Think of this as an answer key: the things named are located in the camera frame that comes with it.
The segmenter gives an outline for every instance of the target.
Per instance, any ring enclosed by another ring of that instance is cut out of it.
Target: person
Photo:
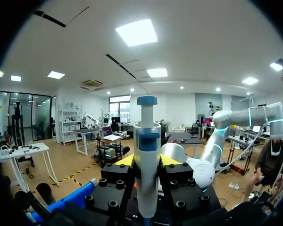
[[[283,140],[269,140],[262,148],[259,160],[255,166],[256,171],[247,182],[244,194],[242,196],[242,202],[248,200],[249,194],[252,192],[254,186],[275,186],[272,190],[271,200],[278,193],[282,178],[278,177],[280,168],[283,165]]]

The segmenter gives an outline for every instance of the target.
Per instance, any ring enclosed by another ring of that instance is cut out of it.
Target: blue cap
[[[141,96],[137,98],[137,105],[157,105],[155,96]]]

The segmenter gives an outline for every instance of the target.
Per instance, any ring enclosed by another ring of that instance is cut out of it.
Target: laptop
[[[104,139],[106,139],[106,140],[114,141],[114,140],[117,140],[119,138],[122,138],[120,136],[113,135],[111,126],[102,126],[101,130],[102,130],[102,135],[103,135]]]

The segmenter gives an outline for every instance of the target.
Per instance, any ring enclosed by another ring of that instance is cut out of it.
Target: white robotic arm
[[[98,127],[100,124],[100,121],[94,117],[92,117],[91,115],[89,115],[88,113],[85,113],[84,116],[82,117],[82,126],[86,127],[86,121],[87,118],[90,119],[93,123],[95,127]]]
[[[215,130],[208,139],[200,159],[187,158],[183,147],[178,144],[170,143],[167,144],[168,148],[163,146],[161,149],[162,154],[179,162],[187,162],[194,170],[193,177],[201,188],[213,182],[215,168],[220,164],[224,142],[230,135],[230,125],[251,127],[269,122],[270,138],[283,139],[283,106],[281,103],[241,111],[219,111],[214,114],[213,121]]]

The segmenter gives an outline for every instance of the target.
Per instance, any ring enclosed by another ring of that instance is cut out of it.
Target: ceiling
[[[269,66],[283,58],[283,40],[249,1],[56,0],[39,10],[66,26],[32,15],[0,68],[0,87],[53,91],[98,80],[104,89],[88,91],[98,96],[108,96],[108,90],[128,94],[130,88],[136,94],[217,93],[216,87],[222,94],[262,96],[283,88],[283,70]],[[143,19],[151,19],[158,42],[128,47],[115,29]],[[145,78],[152,68],[166,68],[168,77]],[[50,71],[66,75],[47,78]],[[259,82],[243,84],[249,76]]]

